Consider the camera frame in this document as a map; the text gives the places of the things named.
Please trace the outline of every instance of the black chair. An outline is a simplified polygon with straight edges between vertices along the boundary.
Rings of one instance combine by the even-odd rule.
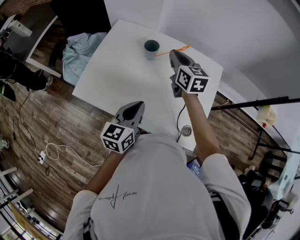
[[[249,238],[262,225],[269,215],[273,197],[268,188],[264,188],[265,177],[252,170],[240,175],[239,180],[251,205],[251,216],[243,239]]]

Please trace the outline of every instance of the black cable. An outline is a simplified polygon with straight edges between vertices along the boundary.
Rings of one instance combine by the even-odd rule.
[[[179,120],[179,117],[180,117],[182,111],[185,109],[185,107],[186,107],[186,105],[184,104],[183,108],[181,109],[181,111],[179,112],[178,117],[177,117],[176,126],[177,126],[177,130],[178,130],[178,138],[177,138],[176,142],[178,142],[179,139],[180,139],[180,137],[181,137],[181,131],[180,131],[179,127],[178,127],[178,120]]]
[[[74,188],[72,188],[59,174],[58,174],[58,172],[53,168],[53,167],[51,167],[47,162],[45,162],[44,161],[44,163],[46,163],[47,164],[47,168],[46,168],[46,170],[45,170],[45,174],[46,174],[46,176],[49,176],[50,175],[50,168],[53,170],[53,171],[55,171],[56,172],[56,174],[60,177],[60,179],[61,180],[63,180],[73,191],[75,191],[75,192],[78,192],[78,191],[76,191]]]
[[[29,133],[30,137],[31,137],[32,140],[33,140],[34,147],[35,147],[35,150],[36,150],[36,152],[37,152],[38,157],[35,155],[34,151],[33,151],[33,150],[26,144],[26,142],[23,140],[23,138],[22,138],[22,136],[21,136],[21,134],[20,134],[19,120],[18,120],[18,118],[17,118],[16,116],[14,116],[14,118],[15,118],[15,117],[17,118],[18,132],[19,132],[19,136],[20,136],[21,140],[22,140],[22,141],[24,142],[24,144],[29,148],[29,150],[33,153],[33,155],[39,160],[40,155],[39,155],[38,150],[37,150],[36,142],[34,141],[34,139],[33,139],[32,135],[31,135],[30,131],[28,130],[28,128],[23,124],[22,118],[21,118],[21,109],[22,109],[24,103],[26,102],[26,100],[28,99],[29,95],[30,95],[30,91],[28,91],[28,95],[27,95],[27,97],[25,98],[24,102],[22,103],[22,105],[21,105],[21,107],[20,107],[20,109],[19,109],[19,117],[20,117],[20,122],[21,122],[22,125],[26,128],[27,132]]]

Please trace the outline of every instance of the white cable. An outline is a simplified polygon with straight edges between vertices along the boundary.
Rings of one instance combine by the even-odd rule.
[[[52,158],[52,157],[50,157],[49,155],[48,155],[48,152],[47,152],[47,148],[49,147],[49,145],[53,145],[55,148],[56,148],[56,151],[57,151],[57,158],[55,159],[55,158]],[[77,154],[77,152],[75,152],[75,150],[73,149],[73,148],[71,148],[70,146],[67,146],[67,145],[56,145],[56,144],[54,144],[54,143],[52,143],[52,142],[49,142],[49,143],[47,143],[47,145],[46,145],[46,149],[45,149],[45,153],[47,154],[47,156],[50,158],[50,159],[52,159],[52,160],[58,160],[59,158],[60,158],[60,154],[59,154],[59,152],[58,152],[58,148],[59,147],[67,147],[67,148],[70,148],[83,162],[85,162],[87,165],[89,165],[89,166],[91,166],[91,167],[98,167],[98,166],[102,166],[103,164],[98,164],[98,165],[91,165],[91,164],[89,164],[87,161],[85,161],[84,159],[82,159],[78,154]]]

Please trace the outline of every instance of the wooden floor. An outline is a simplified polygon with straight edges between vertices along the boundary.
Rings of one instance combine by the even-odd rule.
[[[16,92],[17,102],[0,98],[0,133],[10,141],[13,133],[13,117],[19,117],[19,108],[28,94],[26,89],[17,83],[11,86]],[[32,134],[38,152],[45,150],[47,143],[66,144],[74,148],[90,164],[101,164],[107,153],[102,146],[100,133],[111,115],[72,96],[73,89],[74,87],[68,83],[54,79],[46,91],[30,93],[22,107],[22,121]],[[217,95],[214,104],[224,102]],[[233,110],[231,113],[252,129],[257,129],[256,125],[240,111]],[[254,160],[248,161],[257,141],[256,135],[223,111],[211,112],[209,121],[220,141],[222,153],[236,166],[237,171],[241,172],[252,164],[259,167],[268,149],[259,147]],[[15,132],[16,141],[8,150],[0,153],[1,166],[3,169],[13,166],[18,168],[16,172],[10,174],[16,187],[22,192],[33,188],[34,193],[30,198],[36,210],[51,224],[63,230],[76,192],[71,190],[53,170],[50,170],[50,176],[45,175],[46,167],[38,163],[34,154],[22,142],[16,122]],[[35,151],[30,135],[23,126],[20,126],[20,133]],[[267,135],[263,135],[263,138],[272,143]],[[55,149],[49,147],[48,150],[50,156],[56,158]],[[47,162],[76,191],[80,191],[98,169],[89,167],[65,147],[60,148],[59,160],[47,159]]]

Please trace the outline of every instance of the white fabric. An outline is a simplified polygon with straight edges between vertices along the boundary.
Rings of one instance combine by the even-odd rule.
[[[224,239],[209,191],[221,194],[242,236],[251,208],[226,157],[209,156],[202,181],[186,160],[174,140],[141,136],[99,196],[90,191],[75,196],[64,240],[83,239],[89,217],[98,240]]]
[[[63,51],[64,80],[76,86],[90,58],[106,36],[106,32],[81,33],[67,38]]]

